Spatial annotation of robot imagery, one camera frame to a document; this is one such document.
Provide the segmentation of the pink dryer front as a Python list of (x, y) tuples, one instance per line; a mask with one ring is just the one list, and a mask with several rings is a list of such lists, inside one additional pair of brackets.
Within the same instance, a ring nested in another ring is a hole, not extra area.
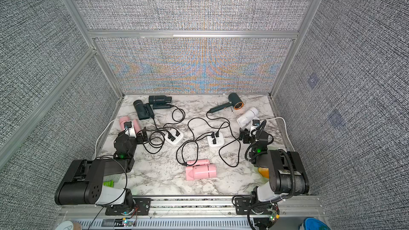
[(200, 159), (196, 163), (191, 160), (187, 162), (185, 175), (187, 181), (215, 178), (217, 177), (216, 165), (211, 164), (209, 159)]

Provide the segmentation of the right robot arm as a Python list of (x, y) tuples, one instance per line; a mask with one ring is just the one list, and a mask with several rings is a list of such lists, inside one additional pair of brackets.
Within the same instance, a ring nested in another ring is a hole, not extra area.
[(241, 129), (239, 140), (249, 144), (245, 158), (264, 171), (267, 182), (257, 186), (249, 196), (232, 199), (238, 215), (245, 215), (251, 206), (262, 202), (278, 202), (290, 197), (305, 195), (310, 183), (298, 152), (269, 149), (269, 134), (262, 130)]

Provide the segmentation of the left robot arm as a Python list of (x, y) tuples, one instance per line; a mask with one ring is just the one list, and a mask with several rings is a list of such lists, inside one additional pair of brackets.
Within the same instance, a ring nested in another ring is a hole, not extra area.
[(74, 160), (55, 192), (55, 203), (60, 206), (94, 204), (105, 208), (107, 216), (146, 216), (151, 199), (134, 199), (128, 187), (114, 188), (103, 185), (110, 175), (127, 174), (135, 163), (137, 145), (148, 141), (144, 128), (131, 137), (128, 130), (120, 132), (114, 141), (116, 152), (94, 160)]

